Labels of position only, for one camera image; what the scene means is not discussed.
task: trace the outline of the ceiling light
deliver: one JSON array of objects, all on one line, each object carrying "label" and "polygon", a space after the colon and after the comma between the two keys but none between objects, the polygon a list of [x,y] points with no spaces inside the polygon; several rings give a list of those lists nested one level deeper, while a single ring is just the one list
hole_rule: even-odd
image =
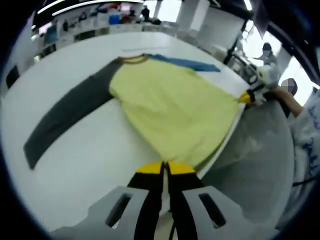
[{"label": "ceiling light", "polygon": [[94,1],[86,1],[86,2],[82,2],[82,3],[78,3],[72,6],[68,6],[66,8],[63,8],[59,11],[56,11],[54,13],[52,13],[52,16],[56,16],[58,14],[64,13],[66,11],[69,11],[71,9],[75,9],[81,6],[86,6],[86,5],[90,5],[90,4],[100,4],[100,3],[109,3],[109,2],[130,2],[130,3],[139,3],[142,4],[144,1],[143,0],[127,0],[127,1],[123,1],[123,0],[94,0]]},{"label": "ceiling light", "polygon": [[221,5],[220,5],[220,3],[217,2],[217,0],[212,0],[212,1],[213,1],[214,6],[215,6],[216,8],[221,8]]},{"label": "ceiling light", "polygon": [[320,89],[320,86],[318,86],[317,84],[315,84],[313,81],[311,81],[311,85],[312,85],[312,87],[315,87],[316,89]]},{"label": "ceiling light", "polygon": [[252,5],[251,5],[251,2],[250,0],[244,0],[244,4],[245,4],[245,7],[248,11],[251,11],[252,10]]},{"label": "ceiling light", "polygon": [[52,2],[52,3],[50,3],[50,4],[48,4],[47,6],[41,8],[37,13],[40,14],[40,13],[44,12],[45,10],[51,8],[52,6],[54,6],[54,5],[56,5],[56,4],[59,4],[59,3],[63,2],[63,1],[65,1],[65,0],[57,0],[57,1],[54,1],[54,2]]}]

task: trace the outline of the yellow shirt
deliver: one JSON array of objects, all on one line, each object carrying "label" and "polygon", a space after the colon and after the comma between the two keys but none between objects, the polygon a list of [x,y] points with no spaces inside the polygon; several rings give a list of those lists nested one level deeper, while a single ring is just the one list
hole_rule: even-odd
[{"label": "yellow shirt", "polygon": [[235,97],[195,71],[146,56],[123,60],[109,91],[162,160],[192,167],[220,145],[238,111]]}]

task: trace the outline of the window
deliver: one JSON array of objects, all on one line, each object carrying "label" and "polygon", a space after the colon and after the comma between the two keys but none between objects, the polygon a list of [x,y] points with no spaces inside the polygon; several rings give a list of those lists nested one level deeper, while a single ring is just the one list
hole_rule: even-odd
[{"label": "window", "polygon": [[181,0],[163,0],[160,5],[158,19],[175,23],[181,7]]},{"label": "window", "polygon": [[143,3],[150,10],[149,17],[153,18],[156,11],[157,0],[147,0]]},{"label": "window", "polygon": [[306,71],[303,69],[301,64],[298,60],[293,56],[289,62],[288,67],[285,69],[284,73],[282,74],[279,86],[281,83],[288,79],[293,78],[297,84],[297,92],[294,95],[294,99],[300,104],[305,105],[309,96],[313,91],[313,83],[311,82],[310,78],[308,77]]},{"label": "window", "polygon": [[128,2],[122,2],[121,3],[121,12],[130,12],[130,9],[131,9],[131,4],[130,3],[128,3]]},{"label": "window", "polygon": [[[264,34],[263,39],[261,39],[258,29],[252,20],[247,22],[242,37],[243,52],[245,55],[252,58],[258,58],[262,55],[264,43],[270,43],[275,56],[278,55],[282,46],[281,42],[268,31]],[[257,66],[263,65],[263,62],[260,60],[250,59],[250,61]]]}]

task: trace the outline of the blue container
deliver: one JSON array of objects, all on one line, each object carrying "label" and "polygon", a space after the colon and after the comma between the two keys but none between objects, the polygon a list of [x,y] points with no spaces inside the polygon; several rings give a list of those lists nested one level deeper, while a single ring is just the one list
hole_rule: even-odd
[{"label": "blue container", "polygon": [[115,25],[120,23],[120,16],[119,15],[110,15],[109,17],[109,24]]}]

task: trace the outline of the white lab coat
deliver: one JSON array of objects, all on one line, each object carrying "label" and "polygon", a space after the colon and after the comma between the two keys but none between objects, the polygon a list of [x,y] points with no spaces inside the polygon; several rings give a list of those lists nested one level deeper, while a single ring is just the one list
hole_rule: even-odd
[{"label": "white lab coat", "polygon": [[[294,143],[294,182],[308,180],[320,172],[320,91],[310,97],[298,117],[288,118]],[[315,181],[295,186],[279,221],[282,228],[306,202]]]}]

